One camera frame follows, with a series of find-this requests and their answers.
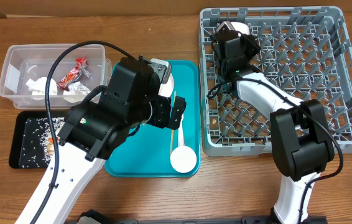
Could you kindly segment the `white bowl with food scraps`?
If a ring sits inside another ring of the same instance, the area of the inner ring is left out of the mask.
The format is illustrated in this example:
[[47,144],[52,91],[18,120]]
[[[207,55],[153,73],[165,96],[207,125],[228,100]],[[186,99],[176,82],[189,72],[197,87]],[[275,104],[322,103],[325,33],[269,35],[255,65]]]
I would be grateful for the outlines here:
[[229,27],[229,29],[231,30],[236,30],[242,34],[246,34],[246,35],[250,35],[250,30],[249,30],[249,26],[245,23],[242,22],[231,22],[228,21],[227,25]]

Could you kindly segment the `small white round cup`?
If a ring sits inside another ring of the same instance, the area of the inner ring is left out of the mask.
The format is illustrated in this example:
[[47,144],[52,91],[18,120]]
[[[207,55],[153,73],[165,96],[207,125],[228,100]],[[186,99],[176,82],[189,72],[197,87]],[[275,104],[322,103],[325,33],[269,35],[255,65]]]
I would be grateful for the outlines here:
[[194,169],[197,164],[197,155],[195,151],[188,146],[175,148],[170,155],[171,166],[179,173],[188,173]]

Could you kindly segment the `white napkin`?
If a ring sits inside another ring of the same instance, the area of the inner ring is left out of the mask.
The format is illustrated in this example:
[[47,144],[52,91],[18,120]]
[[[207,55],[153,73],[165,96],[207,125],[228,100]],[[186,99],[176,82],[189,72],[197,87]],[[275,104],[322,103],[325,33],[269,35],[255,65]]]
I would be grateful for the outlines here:
[[[38,78],[36,81],[29,79],[26,82],[28,90],[32,92],[33,100],[39,101],[44,99],[46,82],[47,77]],[[54,79],[50,80],[49,95],[58,95],[58,87]]]
[[68,90],[63,91],[63,98],[70,103],[78,103],[81,102],[90,91],[91,90],[81,84],[81,82],[71,83],[68,86]]

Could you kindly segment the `red snack wrapper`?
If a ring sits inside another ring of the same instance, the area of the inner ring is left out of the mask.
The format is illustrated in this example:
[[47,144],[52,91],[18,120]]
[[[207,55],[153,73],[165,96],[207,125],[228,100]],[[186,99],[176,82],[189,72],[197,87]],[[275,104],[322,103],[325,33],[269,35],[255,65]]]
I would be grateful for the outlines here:
[[86,69],[88,66],[87,58],[77,58],[75,60],[76,67],[70,70],[58,83],[57,86],[61,90],[68,90],[68,87],[77,82],[82,75],[91,78],[91,73]]

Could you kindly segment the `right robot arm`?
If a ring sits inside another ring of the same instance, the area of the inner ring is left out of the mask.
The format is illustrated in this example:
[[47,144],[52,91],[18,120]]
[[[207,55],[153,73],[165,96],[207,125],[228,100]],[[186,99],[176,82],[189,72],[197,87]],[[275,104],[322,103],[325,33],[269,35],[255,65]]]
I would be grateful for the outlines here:
[[261,48],[246,24],[224,21],[210,39],[221,82],[207,97],[214,98],[228,85],[270,122],[272,158],[282,178],[267,222],[326,223],[326,217],[311,217],[307,212],[315,182],[324,179],[321,173],[340,151],[322,104],[290,96],[250,63]]

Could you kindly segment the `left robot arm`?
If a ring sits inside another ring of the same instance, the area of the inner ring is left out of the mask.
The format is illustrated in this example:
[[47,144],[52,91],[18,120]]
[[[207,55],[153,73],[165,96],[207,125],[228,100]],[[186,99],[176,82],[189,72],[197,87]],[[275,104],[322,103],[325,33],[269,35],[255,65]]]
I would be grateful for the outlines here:
[[132,128],[179,128],[186,102],[159,94],[172,67],[164,60],[124,57],[108,85],[98,86],[68,111],[54,133],[56,153],[17,223],[64,223],[89,181]]

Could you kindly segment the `wooden chopstick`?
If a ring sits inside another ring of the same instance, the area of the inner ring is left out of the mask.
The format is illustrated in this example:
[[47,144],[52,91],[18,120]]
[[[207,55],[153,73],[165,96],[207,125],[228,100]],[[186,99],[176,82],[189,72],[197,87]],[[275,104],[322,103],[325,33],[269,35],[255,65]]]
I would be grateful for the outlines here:
[[[174,98],[173,98],[173,103],[175,103],[175,98],[177,96],[177,92],[174,91]],[[173,151],[173,144],[174,144],[174,130],[171,129],[171,136],[170,136],[170,155],[172,154]]]

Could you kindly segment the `large white plate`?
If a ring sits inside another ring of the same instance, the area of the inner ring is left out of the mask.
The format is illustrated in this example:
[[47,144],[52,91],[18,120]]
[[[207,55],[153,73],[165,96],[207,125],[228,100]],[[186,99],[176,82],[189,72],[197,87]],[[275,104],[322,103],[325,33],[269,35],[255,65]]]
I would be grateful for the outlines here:
[[167,82],[166,83],[162,83],[160,85],[160,89],[159,89],[159,95],[160,96],[164,96],[164,97],[171,97],[173,90],[174,90],[174,78],[172,76],[172,66],[171,64],[169,64],[168,61],[165,60],[160,60],[157,58],[152,58],[151,62],[155,62],[155,63],[159,63],[161,65],[165,65],[167,67]]

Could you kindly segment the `white plastic fork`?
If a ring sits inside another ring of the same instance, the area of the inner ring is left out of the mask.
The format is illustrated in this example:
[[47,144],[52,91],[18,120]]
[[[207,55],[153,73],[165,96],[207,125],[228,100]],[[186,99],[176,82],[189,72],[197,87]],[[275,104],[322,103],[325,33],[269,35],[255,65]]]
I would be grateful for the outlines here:
[[178,147],[182,147],[185,145],[184,133],[183,133],[183,115],[180,119],[180,125],[178,128]]

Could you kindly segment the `teal plastic tray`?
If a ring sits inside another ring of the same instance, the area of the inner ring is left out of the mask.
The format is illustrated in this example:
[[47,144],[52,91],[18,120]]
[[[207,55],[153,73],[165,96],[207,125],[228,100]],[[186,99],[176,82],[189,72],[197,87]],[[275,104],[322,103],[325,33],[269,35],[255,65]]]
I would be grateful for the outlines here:
[[[170,163],[171,130],[142,125],[136,135],[114,150],[104,168],[115,177],[191,177],[200,167],[200,87],[197,66],[189,60],[169,60],[177,96],[185,98],[183,133],[185,144],[197,155],[197,164],[188,173],[179,173]],[[177,147],[174,131],[173,149]]]

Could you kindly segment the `grey dish rack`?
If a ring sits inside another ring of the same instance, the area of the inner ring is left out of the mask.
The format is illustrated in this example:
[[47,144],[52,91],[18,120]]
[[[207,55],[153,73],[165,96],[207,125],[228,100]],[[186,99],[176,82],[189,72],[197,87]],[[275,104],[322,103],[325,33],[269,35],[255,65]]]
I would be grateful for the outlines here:
[[246,24],[261,51],[252,63],[286,93],[318,100],[329,130],[352,153],[352,46],[345,17],[335,6],[224,7],[200,12],[199,54],[203,152],[208,156],[256,156],[271,151],[270,122],[219,83],[211,35],[224,21]]

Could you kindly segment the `clear plastic bin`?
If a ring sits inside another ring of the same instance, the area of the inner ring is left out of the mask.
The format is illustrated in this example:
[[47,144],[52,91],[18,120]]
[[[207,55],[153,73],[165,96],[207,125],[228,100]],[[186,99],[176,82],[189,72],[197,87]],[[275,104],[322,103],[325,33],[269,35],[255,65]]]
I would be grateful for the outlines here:
[[[20,110],[41,110],[45,108],[44,94],[36,94],[27,82],[45,79],[54,61],[72,44],[27,44],[12,45],[5,56],[1,78],[0,96],[13,101]],[[56,86],[71,69],[76,59],[86,58],[86,70],[91,78],[82,75],[78,81],[92,90],[98,85],[107,85],[112,74],[112,64],[106,58],[102,45],[87,45],[71,51],[57,65],[50,84]]]

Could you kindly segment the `spilled rice and peanuts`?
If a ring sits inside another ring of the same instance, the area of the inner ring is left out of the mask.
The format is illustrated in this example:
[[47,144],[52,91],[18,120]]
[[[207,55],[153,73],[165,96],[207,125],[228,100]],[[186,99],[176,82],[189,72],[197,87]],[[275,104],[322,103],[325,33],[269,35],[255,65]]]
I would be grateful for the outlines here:
[[19,166],[23,169],[46,168],[54,155],[47,118],[28,118],[22,136]]

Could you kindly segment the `black plastic tray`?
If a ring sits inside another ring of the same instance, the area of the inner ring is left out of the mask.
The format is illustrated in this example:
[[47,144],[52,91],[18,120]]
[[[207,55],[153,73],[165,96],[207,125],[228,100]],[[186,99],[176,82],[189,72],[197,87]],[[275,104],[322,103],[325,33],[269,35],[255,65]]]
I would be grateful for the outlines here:
[[13,169],[22,169],[19,166],[21,154],[22,136],[24,133],[25,122],[28,118],[47,118],[45,111],[22,111],[18,114],[14,128],[14,134],[9,155],[9,166]]

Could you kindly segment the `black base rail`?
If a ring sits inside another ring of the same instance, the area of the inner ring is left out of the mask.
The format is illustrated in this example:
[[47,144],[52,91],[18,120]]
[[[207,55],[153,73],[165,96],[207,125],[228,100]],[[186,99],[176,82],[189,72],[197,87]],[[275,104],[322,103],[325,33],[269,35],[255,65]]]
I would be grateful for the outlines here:
[[222,219],[189,219],[189,220],[146,220],[141,221],[137,219],[123,219],[116,220],[113,218],[108,218],[103,214],[95,211],[89,210],[83,212],[77,220],[66,221],[66,224],[90,224],[90,223],[100,223],[100,224],[276,224],[280,221],[276,218],[273,211],[269,216],[251,216],[251,217],[241,217],[241,218],[222,218]]

